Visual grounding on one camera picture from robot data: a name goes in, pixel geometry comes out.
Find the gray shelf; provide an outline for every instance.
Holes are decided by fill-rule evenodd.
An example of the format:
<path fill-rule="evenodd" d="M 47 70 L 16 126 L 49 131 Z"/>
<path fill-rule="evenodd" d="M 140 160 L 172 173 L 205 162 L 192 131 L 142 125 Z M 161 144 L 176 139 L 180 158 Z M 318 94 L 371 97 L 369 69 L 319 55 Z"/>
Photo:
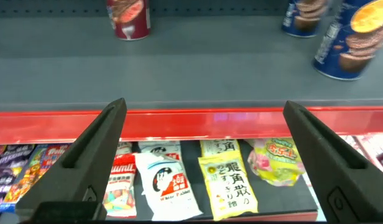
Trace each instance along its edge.
<path fill-rule="evenodd" d="M 321 33 L 281 32 L 280 16 L 153 17 L 144 40 L 105 17 L 0 18 L 0 111 L 383 105 L 383 49 L 363 78 L 311 66 Z"/>
<path fill-rule="evenodd" d="M 241 154 L 246 166 L 248 181 L 258 199 L 259 213 L 245 213 L 241 217 L 259 216 L 259 215 L 276 215 L 286 213 L 302 213 L 316 212 L 317 206 L 310 194 L 310 191 L 300 176 L 299 180 L 293 187 L 274 187 L 266 181 L 261 180 L 252 173 L 248 167 L 247 158 L 252 147 L 245 141 L 239 141 Z M 201 148 L 198 141 L 181 141 L 183 164 L 185 165 L 188 180 L 191 183 L 198 207 L 203 212 L 202 215 L 192 218 L 192 220 L 209 220 L 212 219 L 212 211 L 210 200 L 206 192 L 203 174 L 198 165 L 197 157 L 201 157 Z M 132 149 L 138 152 L 137 144 Z M 137 218 L 136 220 L 151 220 L 153 213 L 147 204 L 146 197 L 141 195 L 143 191 L 141 175 L 138 172 L 134 181 L 135 201 Z M 0 224 L 17 223 L 17 215 L 11 213 L 3 213 L 0 218 Z"/>

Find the store shelf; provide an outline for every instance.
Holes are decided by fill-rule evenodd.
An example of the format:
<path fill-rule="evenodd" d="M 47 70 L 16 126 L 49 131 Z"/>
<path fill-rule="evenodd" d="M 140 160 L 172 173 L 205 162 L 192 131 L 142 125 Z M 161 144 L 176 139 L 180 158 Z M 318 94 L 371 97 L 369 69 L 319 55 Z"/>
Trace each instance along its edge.
<path fill-rule="evenodd" d="M 124 42 L 105 17 L 0 19 L 0 144 L 72 141 L 119 97 L 130 141 L 289 136 L 286 100 L 340 134 L 383 132 L 383 49 L 360 80 L 332 80 L 310 65 L 328 20 L 311 39 L 281 20 L 153 17 Z"/>
<path fill-rule="evenodd" d="M 252 150 L 244 141 L 239 141 L 244 165 L 247 165 L 248 181 L 251 184 L 255 196 L 258 199 L 259 213 L 245 213 L 237 220 L 272 220 L 272 221 L 315 221 L 317 216 L 317 206 L 310 194 L 310 191 L 302 177 L 293 187 L 274 187 L 252 173 L 246 164 L 247 157 Z M 206 192 L 203 174 L 198 165 L 197 157 L 201 156 L 200 144 L 198 141 L 182 141 L 182 157 L 185 165 L 188 180 L 195 195 L 198 207 L 203 212 L 202 215 L 192 220 L 211 220 L 212 212 L 210 200 Z M 132 149 L 137 152 L 137 145 Z M 141 195 L 143 187 L 140 173 L 136 174 L 135 200 L 137 209 L 137 220 L 151 220 L 152 211 L 147 204 L 144 195 Z M 0 219 L 0 224 L 15 223 L 15 215 L 4 214 Z"/>

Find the product label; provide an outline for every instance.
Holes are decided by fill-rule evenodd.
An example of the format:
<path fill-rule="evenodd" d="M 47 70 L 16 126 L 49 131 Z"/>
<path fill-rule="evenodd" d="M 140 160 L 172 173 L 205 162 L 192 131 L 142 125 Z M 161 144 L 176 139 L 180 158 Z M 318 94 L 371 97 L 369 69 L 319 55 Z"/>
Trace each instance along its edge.
<path fill-rule="evenodd" d="M 240 146 L 235 139 L 200 140 L 201 154 L 211 156 L 228 151 L 240 151 Z"/>

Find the red shelf edge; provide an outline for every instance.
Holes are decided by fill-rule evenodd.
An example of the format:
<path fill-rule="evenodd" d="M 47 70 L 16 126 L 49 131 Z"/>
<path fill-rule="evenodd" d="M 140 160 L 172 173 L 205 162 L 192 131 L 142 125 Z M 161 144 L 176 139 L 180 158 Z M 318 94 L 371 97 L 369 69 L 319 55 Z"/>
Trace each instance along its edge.
<path fill-rule="evenodd" d="M 338 134 L 383 133 L 383 106 L 309 107 Z M 72 142 L 98 110 L 0 112 L 0 144 Z M 289 137 L 282 108 L 129 110 L 123 141 Z"/>

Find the white snack bag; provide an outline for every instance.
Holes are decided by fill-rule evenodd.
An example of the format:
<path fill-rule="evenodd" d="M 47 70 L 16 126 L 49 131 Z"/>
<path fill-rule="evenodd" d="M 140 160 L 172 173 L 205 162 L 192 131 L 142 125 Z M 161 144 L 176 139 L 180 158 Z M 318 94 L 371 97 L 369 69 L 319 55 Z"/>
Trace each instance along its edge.
<path fill-rule="evenodd" d="M 132 152 L 132 143 L 130 142 L 119 142 L 117 146 L 116 155 L 122 155 Z"/>
<path fill-rule="evenodd" d="M 179 141 L 141 141 L 138 142 L 141 152 L 166 155 L 182 161 Z"/>
<path fill-rule="evenodd" d="M 152 221 L 181 221 L 202 214 L 182 162 L 151 152 L 135 154 Z"/>
<path fill-rule="evenodd" d="M 200 140 L 201 155 L 212 156 L 222 152 L 240 151 L 236 139 Z"/>

